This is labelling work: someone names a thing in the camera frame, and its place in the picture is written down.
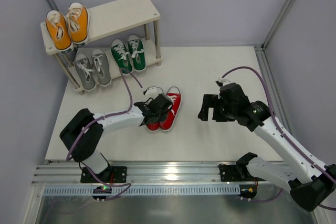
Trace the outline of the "red canvas sneaker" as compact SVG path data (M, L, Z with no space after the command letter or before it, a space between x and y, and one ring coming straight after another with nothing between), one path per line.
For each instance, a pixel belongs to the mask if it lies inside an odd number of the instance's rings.
M157 122L157 123L152 123L152 124L148 124L148 125L147 125L147 129L148 129L150 132L155 132L155 131L157 131L159 128L160 128L160 123L159 123L159 122Z
M172 100L173 105L167 114L166 120L160 123L160 129L164 132L170 131L173 128L178 112L182 105L182 95L178 87L170 87L166 92L166 96Z

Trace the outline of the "green canvas sneaker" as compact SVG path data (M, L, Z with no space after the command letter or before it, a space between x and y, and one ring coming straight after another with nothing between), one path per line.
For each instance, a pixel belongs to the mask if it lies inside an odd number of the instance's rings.
M129 55L125 43L120 39L115 39L111 44L111 53L118 67L122 69L124 74L129 74L133 71Z
M142 40L137 35L130 35L127 40L127 45L135 70L138 72L145 70L146 62Z

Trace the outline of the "grey canvas sneaker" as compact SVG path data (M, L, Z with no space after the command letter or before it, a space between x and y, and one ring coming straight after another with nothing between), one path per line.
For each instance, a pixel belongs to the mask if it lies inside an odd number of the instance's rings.
M74 65L84 90L92 91L96 87L96 82L93 78L93 67L89 58L85 54L77 54Z
M107 87L111 83L110 65L107 55L101 49L94 49L91 55L95 67L98 83Z

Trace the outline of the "orange canvas sneaker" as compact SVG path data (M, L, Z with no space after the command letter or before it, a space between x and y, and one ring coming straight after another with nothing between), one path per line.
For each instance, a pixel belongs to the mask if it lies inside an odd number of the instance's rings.
M67 22L62 13L57 10L49 11L45 24L48 34L59 52L67 53L73 50L74 45L68 34Z
M87 8L78 2L68 7L67 21L70 37L75 45L81 46L89 42L90 16Z

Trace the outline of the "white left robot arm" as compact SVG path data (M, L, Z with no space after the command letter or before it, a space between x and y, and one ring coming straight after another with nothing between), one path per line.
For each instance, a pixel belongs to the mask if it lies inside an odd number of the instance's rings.
M83 163L96 175L106 172L109 163L97 150L105 132L163 122L173 108L173 100L160 93L145 102L136 102L126 110L94 114L89 109L80 110L60 133L68 150L66 160Z

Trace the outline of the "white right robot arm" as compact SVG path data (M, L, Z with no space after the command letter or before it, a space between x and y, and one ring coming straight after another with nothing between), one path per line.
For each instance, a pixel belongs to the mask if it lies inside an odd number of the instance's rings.
M287 191L304 210L312 212L335 191L335 165L326 165L312 155L284 128L269 107L261 101L250 102L240 85L221 86L219 94L205 94L198 118L208 120L213 109L216 122L234 122L264 140L288 165L281 168L247 153L236 167L242 178L261 178Z

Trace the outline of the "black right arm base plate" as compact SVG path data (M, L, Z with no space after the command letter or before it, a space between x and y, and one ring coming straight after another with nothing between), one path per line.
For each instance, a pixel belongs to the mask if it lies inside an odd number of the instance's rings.
M219 175L221 182L242 182L242 176L237 170L237 165L219 164Z

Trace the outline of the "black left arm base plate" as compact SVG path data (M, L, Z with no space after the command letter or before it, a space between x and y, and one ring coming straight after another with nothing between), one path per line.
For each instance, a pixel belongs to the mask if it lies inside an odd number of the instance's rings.
M109 166L100 174L95 176L106 184L125 183L127 180L126 166ZM80 182L83 184L98 183L87 167L82 169Z

